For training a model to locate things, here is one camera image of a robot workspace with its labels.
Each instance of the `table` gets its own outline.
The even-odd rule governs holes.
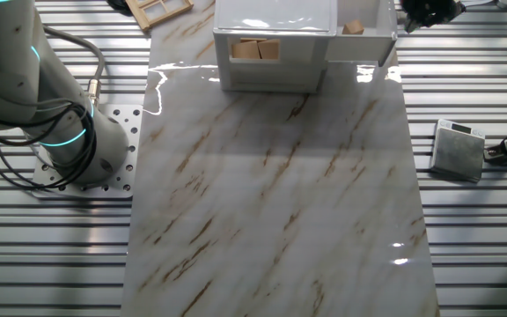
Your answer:
[[[436,316],[398,67],[222,92],[213,13],[152,31],[122,316]]]

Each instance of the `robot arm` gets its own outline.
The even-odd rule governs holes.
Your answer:
[[[457,18],[467,9],[459,0],[401,0],[402,9],[408,14],[405,30],[445,24]]]
[[[0,1],[0,129],[21,128],[28,138],[15,142],[0,137],[0,143],[40,142],[63,177],[49,185],[26,181],[22,188],[91,186],[122,165],[128,139],[118,122],[95,107],[104,64],[99,64],[88,94],[56,56],[45,32],[92,46],[43,26],[33,0]]]

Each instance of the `white box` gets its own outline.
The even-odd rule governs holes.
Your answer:
[[[364,33],[343,35],[354,19]],[[214,36],[222,89],[317,92],[328,61],[385,63],[396,10],[393,0],[217,0]],[[241,38],[280,40],[279,58],[233,58]]]

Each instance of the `brown vein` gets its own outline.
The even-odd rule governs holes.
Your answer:
[[[204,292],[207,291],[207,289],[209,289],[209,286],[210,284],[212,283],[212,280],[210,280],[206,285],[204,285],[204,287],[202,288],[201,291],[199,291],[199,293],[197,294],[197,296],[195,296],[195,298],[193,299],[193,301],[191,302],[191,304],[189,304],[189,306],[185,309],[185,311],[183,311],[183,313],[181,314],[181,317],[185,317],[185,315],[187,314],[187,312],[191,309],[191,307],[193,307],[193,305],[199,301],[199,299],[201,298],[201,296],[204,294]]]
[[[202,49],[201,52],[199,52],[199,54],[197,54],[197,56],[195,56],[195,59],[199,59],[199,57],[201,57],[201,55],[204,54],[204,52],[208,51],[209,48],[211,48],[214,44],[215,42],[211,41],[205,48]]]
[[[215,5],[215,3],[217,2],[217,0],[213,0],[208,7],[204,8],[202,11],[205,12],[206,10],[212,8],[213,5]]]
[[[335,161],[340,157],[340,154],[342,153],[342,148],[344,144],[340,144],[340,147],[338,147],[338,150],[335,152],[334,156],[332,157],[332,160],[330,161],[330,165],[327,167],[326,172],[324,173],[324,177],[327,177],[329,174],[333,173],[335,170]]]
[[[197,251],[195,252],[195,254],[193,254],[193,256],[191,257],[191,260],[193,260],[197,255],[199,255],[199,253],[202,252],[202,250],[207,248],[209,246],[209,244],[210,244],[210,240],[207,243],[203,244],[201,247],[199,247],[197,249]]]
[[[204,226],[202,227],[201,231],[199,232],[199,234],[196,235],[196,237],[194,237],[191,242],[189,242],[189,244],[192,244],[193,242],[195,242],[197,239],[199,239],[199,237],[201,237],[201,235],[207,231],[207,229],[209,228],[210,226],[210,223],[212,223],[212,218],[209,219],[209,221],[207,221],[206,224],[204,224]]]
[[[359,120],[357,121],[356,126],[353,128],[354,131],[357,130],[357,128],[359,128],[359,124],[361,124],[363,119],[365,119],[367,114],[369,114],[369,112],[377,105],[377,103],[378,103],[378,100],[374,100],[369,104],[369,106],[367,106],[367,108],[363,111],[361,118],[359,118]]]
[[[189,159],[191,159],[191,156],[193,154],[195,154],[195,152],[197,151],[197,149],[199,149],[199,147],[201,146],[201,144],[204,142],[204,140],[207,139],[207,137],[209,137],[209,135],[210,135],[210,130],[207,132],[206,135],[201,135],[201,138],[199,139],[199,141],[197,141],[195,144],[193,144],[193,148],[191,149],[191,152],[189,152],[187,154],[187,156],[185,157],[185,159],[183,159],[183,161],[177,167],[177,169],[175,170],[175,172],[177,172],[177,173],[183,172],[183,170],[185,169],[185,166],[187,166],[187,163],[189,163]]]
[[[308,98],[310,98],[310,93],[305,94],[304,99],[303,99],[303,103],[300,105],[300,107],[292,108],[292,110],[290,111],[290,114],[289,114],[289,118],[287,118],[287,121],[290,120],[290,118],[292,118],[292,117],[296,117],[297,115],[299,115],[303,111],[303,109],[306,106],[306,102],[308,101]]]
[[[177,26],[173,31],[167,34],[167,36],[163,39],[163,41],[169,40],[180,28],[181,26]]]
[[[283,176],[283,173],[285,173],[285,170],[289,167],[290,161],[292,160],[293,155],[295,155],[295,152],[297,151],[298,146],[300,145],[300,141],[298,141],[290,150],[289,157],[287,158],[287,161],[279,166],[277,168],[277,173],[275,174],[275,177],[273,178],[273,181],[271,182],[271,185],[269,186],[269,189],[274,187],[274,185],[279,181],[279,178]]]
[[[268,163],[269,155],[271,155],[271,149],[269,149],[269,150],[265,153],[265,159],[263,160],[263,165],[264,165],[264,166]]]
[[[283,228],[283,231],[287,231],[287,229],[289,228],[289,226],[292,225],[292,223],[294,223],[295,220],[297,220],[297,218],[298,218],[299,215],[300,215],[300,210],[298,210],[297,213],[290,215],[290,217],[289,217],[289,223],[287,223],[287,225],[285,225],[285,227]]]

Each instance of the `black cable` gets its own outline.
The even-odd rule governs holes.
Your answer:
[[[29,183],[30,185],[20,184],[16,181],[12,180],[11,178],[7,177],[7,175],[5,175],[5,173],[1,169],[0,169],[0,175],[4,179],[6,179],[9,183],[11,183],[12,185],[15,185],[19,188],[27,189],[27,190],[47,190],[50,188],[60,188],[60,187],[71,184],[79,176],[81,176],[81,174],[83,172],[85,172],[87,167],[89,167],[89,165],[91,164],[91,162],[95,156],[95,151],[97,149],[97,143],[95,142],[96,133],[94,130],[93,120],[92,120],[91,116],[84,115],[85,114],[84,107],[75,107],[73,111],[76,112],[76,114],[78,116],[80,116],[80,118],[82,118],[82,126],[85,129],[84,144],[83,144],[82,150],[80,151],[80,154],[77,156],[78,158],[76,158],[74,160],[75,162],[80,162],[80,164],[77,165],[76,168],[73,168],[66,176],[62,177],[60,180],[55,181],[51,184],[48,184],[48,185],[38,184],[38,183],[28,180],[27,178],[22,176],[20,173],[15,171],[12,168],[12,166],[9,164],[9,162],[7,161],[7,159],[5,158],[4,154],[1,152],[1,149],[0,149],[0,158],[4,162],[4,164],[7,166],[7,168],[9,168],[11,173],[14,173],[22,181],[25,181],[25,182]]]
[[[62,31],[55,30],[49,26],[43,26],[43,27],[44,27],[44,32],[46,32],[50,35],[54,35],[55,37],[59,37],[63,40],[75,43],[77,45],[81,45],[81,46],[91,50],[99,59],[99,63],[97,65],[97,70],[95,70],[95,75],[93,75],[93,79],[99,80],[101,78],[101,75],[103,74],[103,69],[105,69],[105,57],[103,56],[103,53],[101,52],[101,50],[98,47],[93,45],[93,43],[91,43],[87,40],[84,40],[80,37],[77,37],[77,36],[74,36],[71,34],[67,34]]]

